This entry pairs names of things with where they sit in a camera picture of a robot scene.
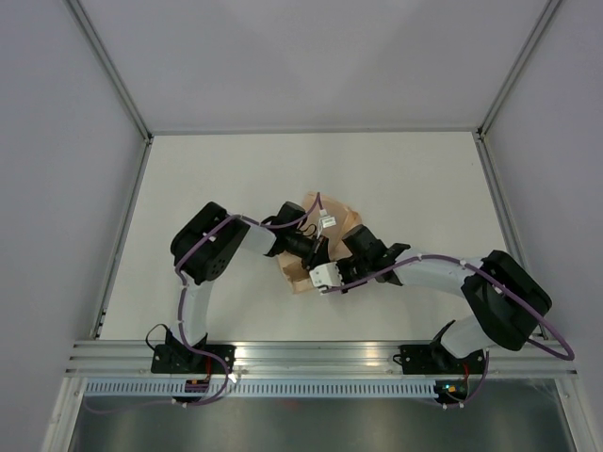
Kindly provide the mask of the peach cloth napkin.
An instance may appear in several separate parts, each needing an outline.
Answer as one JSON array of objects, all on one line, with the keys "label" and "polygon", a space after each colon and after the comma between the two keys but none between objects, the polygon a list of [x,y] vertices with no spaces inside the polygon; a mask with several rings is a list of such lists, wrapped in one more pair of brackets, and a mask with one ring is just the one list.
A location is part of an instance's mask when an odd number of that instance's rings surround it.
[{"label": "peach cloth napkin", "polygon": [[[335,226],[327,228],[323,234],[329,239],[329,256],[332,260],[350,257],[342,237],[353,227],[362,223],[360,214],[335,198],[320,195],[322,208],[335,218]],[[302,268],[302,259],[288,252],[276,257],[279,268],[294,295],[314,289],[310,275]]]}]

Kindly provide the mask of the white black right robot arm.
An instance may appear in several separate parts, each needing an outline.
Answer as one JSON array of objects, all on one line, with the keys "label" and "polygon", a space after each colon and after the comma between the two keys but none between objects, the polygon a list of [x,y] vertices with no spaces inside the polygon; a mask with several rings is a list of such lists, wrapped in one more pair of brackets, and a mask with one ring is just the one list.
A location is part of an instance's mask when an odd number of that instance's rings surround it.
[{"label": "white black right robot arm", "polygon": [[343,236],[350,257],[337,263],[343,285],[369,278],[397,286],[422,286],[464,299],[471,314],[452,319],[432,339],[432,365],[450,372],[471,353],[496,345],[520,350],[552,300],[544,289],[502,250],[482,258],[456,258],[428,253],[408,244],[385,246],[367,226]]}]

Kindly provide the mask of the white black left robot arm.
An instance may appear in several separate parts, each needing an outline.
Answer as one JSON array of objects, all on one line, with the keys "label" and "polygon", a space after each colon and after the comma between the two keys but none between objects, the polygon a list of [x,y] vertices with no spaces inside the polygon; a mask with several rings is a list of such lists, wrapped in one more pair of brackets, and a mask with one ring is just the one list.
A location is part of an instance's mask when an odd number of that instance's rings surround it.
[{"label": "white black left robot arm", "polygon": [[256,221],[231,214],[215,202],[206,204],[171,242],[174,271],[182,283],[177,323],[171,328],[179,344],[173,362],[184,372],[204,366],[207,338],[206,317],[215,281],[229,266],[238,250],[274,257],[289,253],[310,270],[330,262],[329,239],[324,231],[336,219],[316,196],[307,210],[286,202],[275,216]]}]

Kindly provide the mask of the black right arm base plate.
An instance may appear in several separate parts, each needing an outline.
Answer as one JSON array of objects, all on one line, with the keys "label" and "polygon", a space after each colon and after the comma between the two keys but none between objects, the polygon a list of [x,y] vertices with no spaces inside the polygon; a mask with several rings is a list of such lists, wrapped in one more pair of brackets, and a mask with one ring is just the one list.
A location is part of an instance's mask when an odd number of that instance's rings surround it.
[{"label": "black right arm base plate", "polygon": [[485,353],[474,351],[468,356],[454,358],[445,350],[429,345],[400,345],[392,361],[402,367],[404,375],[460,376],[480,375],[485,369]]}]

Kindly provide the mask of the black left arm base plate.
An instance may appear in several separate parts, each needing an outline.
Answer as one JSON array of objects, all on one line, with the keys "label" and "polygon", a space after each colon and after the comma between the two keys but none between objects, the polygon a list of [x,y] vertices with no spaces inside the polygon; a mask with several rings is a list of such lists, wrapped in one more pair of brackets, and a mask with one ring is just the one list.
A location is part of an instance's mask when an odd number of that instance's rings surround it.
[{"label": "black left arm base plate", "polygon": [[205,354],[193,353],[179,343],[174,346],[160,344],[155,347],[151,364],[152,374],[192,375],[207,374],[224,375],[224,366],[213,354],[224,361],[228,370],[233,369],[236,357],[236,347],[232,344],[208,344],[204,347]]}]

